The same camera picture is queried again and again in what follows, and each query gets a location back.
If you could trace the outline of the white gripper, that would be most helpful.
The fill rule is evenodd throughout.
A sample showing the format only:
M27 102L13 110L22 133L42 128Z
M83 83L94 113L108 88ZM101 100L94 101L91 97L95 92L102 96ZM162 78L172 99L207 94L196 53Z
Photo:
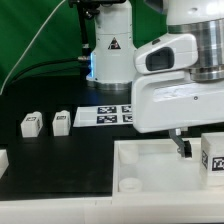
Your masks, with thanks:
M141 133L171 129L182 158L191 158L192 148L176 128L224 122L224 81L193 81L188 68L197 59L192 34L165 34L134 53L133 125Z

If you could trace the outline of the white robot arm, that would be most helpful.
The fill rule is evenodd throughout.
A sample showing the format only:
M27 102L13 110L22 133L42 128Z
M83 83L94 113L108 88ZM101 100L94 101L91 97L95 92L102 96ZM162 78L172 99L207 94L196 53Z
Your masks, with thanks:
M224 122L224 0L144 0L167 16L167 33L135 48L129 0L68 0L95 20L96 47L86 81L99 89L131 89L133 125L167 130L187 158L184 127Z

